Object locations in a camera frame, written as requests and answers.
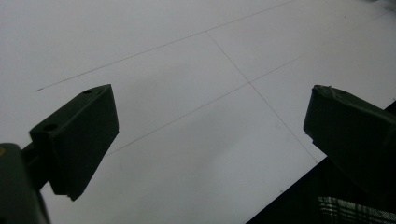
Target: black object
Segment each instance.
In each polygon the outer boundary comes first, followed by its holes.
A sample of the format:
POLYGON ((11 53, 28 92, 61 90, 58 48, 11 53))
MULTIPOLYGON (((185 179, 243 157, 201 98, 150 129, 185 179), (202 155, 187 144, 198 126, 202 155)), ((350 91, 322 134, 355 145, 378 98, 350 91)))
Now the black object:
POLYGON ((304 130, 368 193, 396 188, 396 116, 345 91, 315 86, 304 130))
POLYGON ((84 91, 35 126, 30 135, 55 194, 78 198, 118 132, 110 85, 84 91))
POLYGON ((49 181, 55 194, 76 200, 118 132, 113 91, 105 85, 82 92, 36 125, 33 143, 22 151, 1 144, 0 224, 48 223, 38 191, 49 181), (29 217, 25 211, 34 217, 17 221, 29 217))
POLYGON ((395 223, 395 115, 396 102, 382 110, 345 91, 315 86, 304 129, 328 158, 249 224, 395 223), (324 203, 323 197, 355 206, 324 203))
POLYGON ((0 144, 0 223, 48 224, 41 195, 33 188, 30 176, 14 144, 0 144))

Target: white surface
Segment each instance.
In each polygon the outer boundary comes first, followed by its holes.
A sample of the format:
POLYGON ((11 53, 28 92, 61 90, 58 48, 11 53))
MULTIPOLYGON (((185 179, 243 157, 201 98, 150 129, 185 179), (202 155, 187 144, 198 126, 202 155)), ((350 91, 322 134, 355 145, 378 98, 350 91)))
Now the white surface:
POLYGON ((342 1, 294 1, 209 34, 251 81, 386 13, 371 2, 342 1))
POLYGON ((314 166, 250 85, 104 160, 54 223, 245 223, 314 166))
MULTIPOLYGON (((109 150, 112 152, 247 81, 203 33, 51 86, 39 91, 33 104, 25 104, 27 108, 40 106, 35 110, 42 115, 35 120, 39 122, 77 93, 107 83, 112 84, 120 122, 120 134, 109 150)), ((5 110, 10 117, 15 116, 14 108, 5 110)), ((30 113, 25 111, 20 117, 30 113)), ((20 129, 15 119, 4 122, 12 122, 10 129, 17 129, 8 136, 17 142, 21 140, 15 133, 27 135, 30 129, 20 129)))
POLYGON ((323 158, 313 85, 396 97, 394 24, 384 0, 0 0, 0 141, 110 83, 120 135, 76 202, 43 189, 52 222, 245 223, 323 158))
POLYGON ((0 74, 37 90, 290 0, 0 2, 0 74))
POLYGON ((312 87, 333 86, 380 108, 390 105, 396 99, 395 24, 395 14, 387 14, 253 82, 318 161, 324 154, 303 131, 312 87))

